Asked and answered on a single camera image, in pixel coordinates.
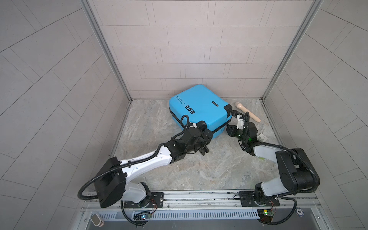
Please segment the gray tile wall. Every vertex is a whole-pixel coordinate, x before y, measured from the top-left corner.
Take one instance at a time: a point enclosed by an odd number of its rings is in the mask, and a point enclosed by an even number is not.
[[[170,98],[196,84],[259,98],[312,1],[89,3],[133,98]]]
[[[367,11],[366,0],[325,0],[265,100],[284,144],[306,151],[341,230],[368,229]]]
[[[1,229],[66,230],[128,99],[78,0],[0,8]]]

